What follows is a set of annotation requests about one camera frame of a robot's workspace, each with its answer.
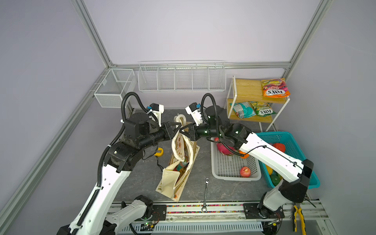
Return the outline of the cream floral tote bag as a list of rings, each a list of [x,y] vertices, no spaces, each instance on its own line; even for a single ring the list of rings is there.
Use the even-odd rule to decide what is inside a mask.
[[[172,139],[171,149],[172,155],[169,165],[163,169],[162,178],[156,191],[178,202],[188,181],[200,147],[185,135],[177,133]]]

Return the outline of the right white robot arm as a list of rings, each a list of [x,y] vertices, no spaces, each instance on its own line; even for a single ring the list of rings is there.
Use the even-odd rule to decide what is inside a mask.
[[[313,172],[312,161],[293,158],[262,140],[250,128],[230,122],[226,111],[218,105],[210,106],[203,115],[202,107],[192,103],[186,107],[186,112],[194,122],[181,127],[179,132],[191,141],[218,138],[233,154],[240,157],[250,155],[282,176],[282,181],[265,193],[259,202],[258,211],[262,217],[278,211],[288,202],[299,204],[304,201]]]

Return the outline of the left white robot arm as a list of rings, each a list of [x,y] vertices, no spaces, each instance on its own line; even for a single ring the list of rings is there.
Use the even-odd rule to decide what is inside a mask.
[[[116,235],[140,218],[150,218],[153,201],[138,196],[131,205],[113,215],[108,211],[116,194],[130,176],[144,150],[176,136],[181,124],[159,123],[152,112],[123,117],[119,133],[102,153],[97,171],[97,183],[77,217],[58,230],[59,235]]]

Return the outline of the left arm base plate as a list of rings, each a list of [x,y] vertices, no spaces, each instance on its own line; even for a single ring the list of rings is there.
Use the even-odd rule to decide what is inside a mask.
[[[165,221],[167,216],[167,205],[153,205],[152,209],[147,209],[146,215],[136,219],[136,221]]]

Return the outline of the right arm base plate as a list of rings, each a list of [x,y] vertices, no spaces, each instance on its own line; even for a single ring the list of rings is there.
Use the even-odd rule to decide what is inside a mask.
[[[271,211],[268,208],[258,208],[259,203],[244,203],[243,209],[246,219],[283,219],[285,218],[282,207],[276,211]]]

